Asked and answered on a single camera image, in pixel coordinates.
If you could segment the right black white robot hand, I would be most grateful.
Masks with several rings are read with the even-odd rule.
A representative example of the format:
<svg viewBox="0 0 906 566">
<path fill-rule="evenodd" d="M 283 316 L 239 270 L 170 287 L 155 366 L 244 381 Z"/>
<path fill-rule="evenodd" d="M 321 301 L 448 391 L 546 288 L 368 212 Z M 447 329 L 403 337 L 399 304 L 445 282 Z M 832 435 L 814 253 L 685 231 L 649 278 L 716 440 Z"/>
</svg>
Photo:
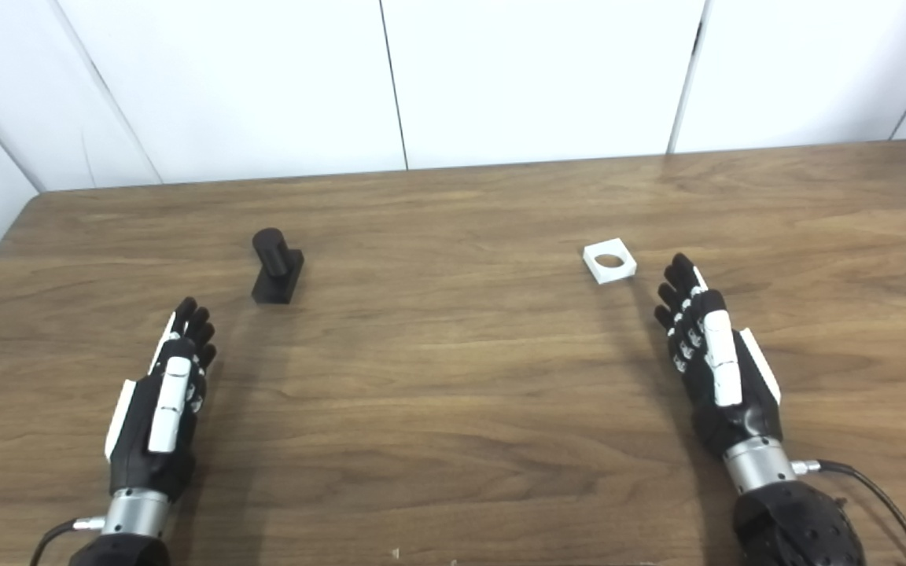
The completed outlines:
<svg viewBox="0 0 906 566">
<path fill-rule="evenodd" d="M 725 297 L 683 253 L 664 276 L 654 315 L 691 401 L 698 440 L 717 458 L 749 439 L 783 440 L 780 387 L 752 331 L 734 329 Z"/>
</svg>

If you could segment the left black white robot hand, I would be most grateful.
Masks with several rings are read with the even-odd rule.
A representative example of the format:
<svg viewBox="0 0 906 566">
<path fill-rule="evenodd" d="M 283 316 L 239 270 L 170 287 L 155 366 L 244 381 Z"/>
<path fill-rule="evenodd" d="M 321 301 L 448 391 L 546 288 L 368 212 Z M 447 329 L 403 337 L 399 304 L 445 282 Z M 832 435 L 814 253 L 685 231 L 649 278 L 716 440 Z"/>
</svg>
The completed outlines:
<svg viewBox="0 0 906 566">
<path fill-rule="evenodd" d="M 176 502 L 197 468 L 192 444 L 217 350 L 208 308 L 186 297 L 171 312 L 140 379 L 122 384 L 105 435 L 110 491 L 149 490 Z"/>
</svg>

